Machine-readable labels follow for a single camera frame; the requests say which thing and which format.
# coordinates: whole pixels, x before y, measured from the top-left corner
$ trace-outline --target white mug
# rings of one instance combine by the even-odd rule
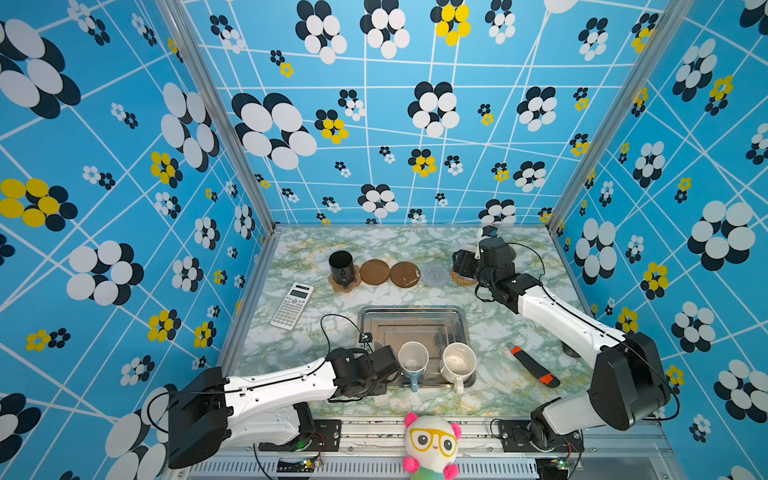
[[[419,390],[419,377],[424,374],[429,364],[429,351],[419,342],[406,342],[397,353],[402,372],[411,380],[411,391]]]
[[[446,346],[440,360],[442,378],[454,384],[456,393],[464,393],[464,381],[475,372],[478,359],[469,345],[456,342]]]

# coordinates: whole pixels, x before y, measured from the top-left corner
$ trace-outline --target brown coaster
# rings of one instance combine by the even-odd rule
[[[381,285],[389,278],[389,265],[383,260],[368,260],[360,267],[360,277],[369,285]]]
[[[360,267],[355,265],[355,281],[347,285],[346,288],[336,283],[332,273],[328,275],[328,283],[330,283],[331,287],[333,287],[333,291],[336,293],[349,293],[356,286],[360,286]]]
[[[461,286],[474,286],[478,282],[474,278],[464,278],[453,270],[451,270],[451,278]]]
[[[392,283],[400,288],[410,288],[416,285],[421,277],[419,268],[410,262],[397,263],[389,271],[389,278],[392,279]]]

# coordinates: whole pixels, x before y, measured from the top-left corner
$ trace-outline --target white calculator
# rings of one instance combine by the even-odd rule
[[[283,299],[283,304],[277,309],[277,313],[272,318],[271,325],[278,326],[281,329],[293,330],[296,322],[299,321],[301,312],[304,311],[306,303],[310,301],[310,295],[315,290],[314,286],[304,283],[294,283],[288,295]]]

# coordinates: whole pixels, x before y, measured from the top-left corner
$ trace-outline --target coaster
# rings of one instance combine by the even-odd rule
[[[474,278],[466,278],[451,270],[451,278],[461,286],[474,286],[478,281]]]
[[[419,268],[410,262],[397,263],[389,271],[389,278],[392,280],[392,283],[400,288],[410,288],[416,285],[421,276]]]
[[[333,287],[333,291],[336,293],[349,293],[356,286],[360,286],[360,267],[355,265],[355,281],[347,285],[346,288],[336,283],[336,281],[333,279],[332,273],[328,274],[328,283],[330,283],[331,287]]]
[[[451,279],[448,269],[439,263],[430,263],[422,266],[422,280],[429,286],[440,288]]]
[[[383,260],[368,260],[360,267],[360,277],[369,285],[381,285],[389,278],[389,265]]]

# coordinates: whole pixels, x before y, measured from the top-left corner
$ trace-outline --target mug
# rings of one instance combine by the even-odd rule
[[[340,286],[347,287],[355,281],[355,264],[352,262],[352,254],[346,250],[331,253],[328,259],[331,266],[333,281]]]
[[[427,370],[429,363],[429,351],[419,342],[403,343],[397,352],[397,361],[400,362],[403,375],[411,379],[411,391],[419,390],[419,377]]]
[[[477,366],[478,359],[469,345],[451,343],[442,351],[440,374],[442,378],[454,384],[459,395],[464,393],[464,381],[475,372]]]

